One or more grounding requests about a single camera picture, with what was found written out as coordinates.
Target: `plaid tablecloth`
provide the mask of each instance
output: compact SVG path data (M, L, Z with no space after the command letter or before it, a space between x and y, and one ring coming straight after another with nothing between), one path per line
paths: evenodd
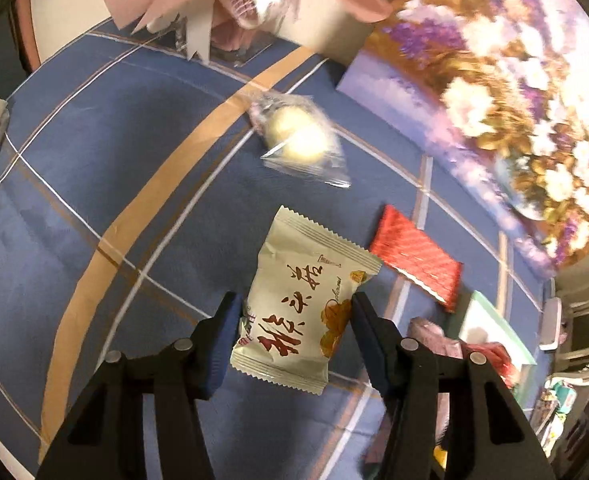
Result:
M36 472L106 350L157 352L190 335L226 290L246 293L282 204L365 247L386 203L412 218L541 361L531 408L548 359L536 350L542 283L484 209L334 90L341 65L280 40L241 68L206 67L173 43L103 23L10 99L0 153L0 439L10 452ZM253 86L314 97L337 123L350 189L263 166L239 97ZM391 269L364 290L402 332L415 316L446 322ZM360 478L383 404L350 327L331 371L317 397L230 368L198 406L217 478Z

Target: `teal object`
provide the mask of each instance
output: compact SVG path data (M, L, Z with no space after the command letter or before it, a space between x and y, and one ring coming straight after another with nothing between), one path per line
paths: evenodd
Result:
M572 409L575 399L577 398L577 392L572 386L568 386L564 383L557 383L553 388L553 392L559 400L559 408L557 413L568 414Z

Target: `red chinese calligraphy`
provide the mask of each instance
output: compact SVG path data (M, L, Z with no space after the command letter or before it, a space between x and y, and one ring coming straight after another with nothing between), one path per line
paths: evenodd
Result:
M273 336L272 339L269 339L262 335L257 337L257 340L264 346L266 350L270 352L270 349L274 346L277 350L279 350L279 354L283 357L287 356L288 352L292 354L299 354L299 350L297 350L296 348L292 348L291 346L288 346L286 343L290 343L291 345L297 346L301 344L300 339L295 339L292 336L284 334L283 332L281 332L281 330L276 330L276 332L268 330L265 327L263 327L261 323L259 324L259 326L264 332Z
M299 330L297 330L295 328L295 322L290 321L289 319L284 320L284 318L282 318L282 317L277 319L274 314L270 317L264 317L262 319L266 323L274 323L275 325L283 326L288 331L289 334L291 334L292 332L297 332L299 335L303 335L303 333L299 332ZM297 326L303 326L303 325L305 325L305 322L303 322L303 321L297 324Z
M291 278L296 278L297 280L303 280L304 282L307 282L308 285L310 285L310 288L312 290L315 290L315 287L317 285L319 285L319 282L316 282L315 279L313 279L313 276L316 278L317 276L319 276L321 274L321 271L323 270L322 266L319 267L314 267L311 269L309 265L306 265L305 267L303 267L303 270L300 269L300 267L295 267L294 269L291 266L288 266L288 269L290 269L290 272L292 272L292 276L290 276Z
M295 292L293 294L293 296L294 296L293 300L291 300L290 298L288 298L288 296L286 296L283 300L281 300L281 303L287 303L289 301L290 306L294 307L294 309L297 311L297 314L301 314L303 307L308 306L308 304L303 302L303 295L301 292ZM305 297L306 300L309 300L310 298L312 298L312 296Z

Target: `canvas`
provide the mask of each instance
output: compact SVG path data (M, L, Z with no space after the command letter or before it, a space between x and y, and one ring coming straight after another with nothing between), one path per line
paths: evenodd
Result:
M542 277L589 253L589 17L394 0L339 90L437 158Z

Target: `transparent plastic bag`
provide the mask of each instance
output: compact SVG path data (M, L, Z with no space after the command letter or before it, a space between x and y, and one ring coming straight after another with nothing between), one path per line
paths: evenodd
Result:
M249 114L268 147L261 157L268 168L350 187L337 133L312 99L265 92L253 100Z

